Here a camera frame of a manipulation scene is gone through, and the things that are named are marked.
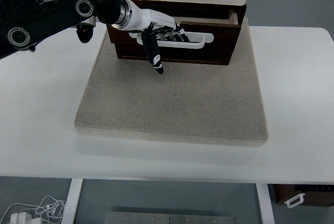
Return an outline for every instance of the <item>beige felt mat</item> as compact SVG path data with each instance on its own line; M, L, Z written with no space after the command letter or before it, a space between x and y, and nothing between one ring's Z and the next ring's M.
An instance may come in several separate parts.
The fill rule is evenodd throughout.
M83 95L77 129L90 135L258 146L268 138L249 26L228 66L119 60L108 35Z

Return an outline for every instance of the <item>white handle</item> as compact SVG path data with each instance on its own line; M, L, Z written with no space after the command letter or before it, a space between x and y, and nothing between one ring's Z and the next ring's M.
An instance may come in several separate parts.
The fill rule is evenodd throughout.
M303 197L304 195L305 194L303 194L303 193L302 194L297 194L295 197L292 197L291 199L288 199L284 203L287 205L288 208L293 208L293 207L298 206L298 205L300 205L301 203L304 202L304 197ZM295 201L296 199L299 199L299 201L291 205L291 203L293 201Z
M211 43L214 40L212 33L204 32L186 32L190 42L178 42L178 41L161 41L158 40L158 46L164 46L167 48L190 48L200 49L203 48L205 43ZM137 39L137 43L142 45L141 33L129 33L129 35Z

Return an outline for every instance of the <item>wooden drawer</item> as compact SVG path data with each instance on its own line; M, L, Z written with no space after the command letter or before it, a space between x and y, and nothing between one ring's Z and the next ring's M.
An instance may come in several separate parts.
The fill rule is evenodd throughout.
M276 202L283 204L292 197L304 193L305 206L333 206L334 205L334 185L286 185L275 184L274 186Z
M244 6L195 4L134 0L140 8L149 8L168 14L181 22L188 32L212 33L214 41L201 49L160 47L163 62L228 65L235 49L246 12ZM115 44L117 57L128 60L146 60L142 45L128 32L107 26L111 43Z

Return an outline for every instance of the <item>black fingertip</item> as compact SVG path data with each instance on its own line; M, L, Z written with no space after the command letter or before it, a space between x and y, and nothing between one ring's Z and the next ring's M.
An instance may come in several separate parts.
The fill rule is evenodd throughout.
M163 67L156 68L156 70L159 74L163 74Z

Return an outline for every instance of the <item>robotic arm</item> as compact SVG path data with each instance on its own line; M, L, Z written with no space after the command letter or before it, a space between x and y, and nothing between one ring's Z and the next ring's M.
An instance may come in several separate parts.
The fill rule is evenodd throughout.
M45 38L73 26L80 40L89 42L95 17L116 29L141 33L149 62L163 73L157 35L179 26L172 17L140 9L131 0L0 0L0 59L33 52Z

